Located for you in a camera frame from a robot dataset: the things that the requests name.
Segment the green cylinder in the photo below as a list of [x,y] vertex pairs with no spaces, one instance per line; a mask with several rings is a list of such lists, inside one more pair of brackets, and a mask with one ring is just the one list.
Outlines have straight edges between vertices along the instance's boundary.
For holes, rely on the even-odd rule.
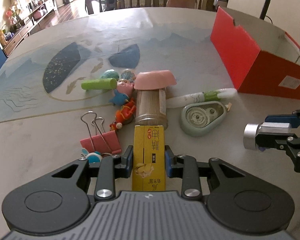
[[117,80],[115,78],[93,79],[85,80],[81,83],[81,88],[84,90],[101,90],[101,89],[115,89],[117,87]]

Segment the orange toy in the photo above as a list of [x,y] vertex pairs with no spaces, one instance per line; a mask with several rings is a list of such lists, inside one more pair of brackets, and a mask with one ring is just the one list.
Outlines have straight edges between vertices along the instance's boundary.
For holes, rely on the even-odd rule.
[[110,125],[110,131],[112,130],[117,131],[118,129],[122,128],[122,123],[125,120],[129,120],[132,117],[132,115],[135,113],[137,109],[135,104],[136,103],[134,99],[131,98],[128,103],[123,105],[121,109],[115,113],[115,120]]

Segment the table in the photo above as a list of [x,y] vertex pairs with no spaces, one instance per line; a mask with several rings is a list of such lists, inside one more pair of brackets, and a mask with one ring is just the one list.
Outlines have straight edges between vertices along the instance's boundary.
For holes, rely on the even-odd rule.
[[[233,87],[209,39],[215,15],[181,8],[104,12],[40,31],[15,49],[0,70],[0,237],[8,232],[1,213],[5,195],[79,157],[75,148],[80,147],[80,139],[88,137],[80,116],[93,110],[104,117],[105,127],[113,121],[116,108],[107,103],[110,93],[87,94],[79,84],[66,93],[78,77],[97,78],[112,68],[109,55],[137,44],[140,61],[136,73],[169,69],[175,75],[177,85],[168,89],[168,96]],[[79,66],[72,68],[58,87],[43,87],[44,73],[53,64],[72,66],[76,60]],[[257,153],[245,150],[242,144],[247,123],[260,123],[268,114],[290,113],[300,108],[300,101],[239,94],[231,102],[224,122],[199,138],[181,130],[180,108],[168,109],[165,144],[175,154],[192,155],[198,161],[221,158],[286,190],[296,205],[288,230],[300,239],[300,174],[293,171],[283,152]],[[118,132],[123,150],[133,144],[133,132],[133,124]],[[203,193],[208,194],[205,179],[201,182]],[[116,189],[131,189],[131,179],[118,179]],[[180,190],[181,180],[167,179],[166,189]]]

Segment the open cardboard box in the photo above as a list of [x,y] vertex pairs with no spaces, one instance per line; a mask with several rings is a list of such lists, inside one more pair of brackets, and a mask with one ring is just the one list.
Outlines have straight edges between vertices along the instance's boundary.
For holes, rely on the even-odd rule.
[[300,46],[284,30],[219,7],[210,39],[238,92],[300,99]]

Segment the binder clip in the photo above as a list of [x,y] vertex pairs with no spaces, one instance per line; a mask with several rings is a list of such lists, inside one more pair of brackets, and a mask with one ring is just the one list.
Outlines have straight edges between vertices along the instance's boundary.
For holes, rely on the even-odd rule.
[[[95,136],[91,135],[89,125],[86,121],[83,120],[83,117],[87,114],[94,114],[95,117],[92,120],[92,125],[95,128]],[[96,123],[96,120],[102,120],[100,130],[99,126]],[[81,116],[81,121],[87,125],[89,138],[80,140],[80,143],[83,148],[87,149],[89,153],[99,152],[101,154],[110,153],[110,154],[119,154],[121,153],[121,146],[115,131],[105,132],[103,129],[103,121],[102,117],[97,117],[97,114],[93,111],[88,111],[84,115]]]

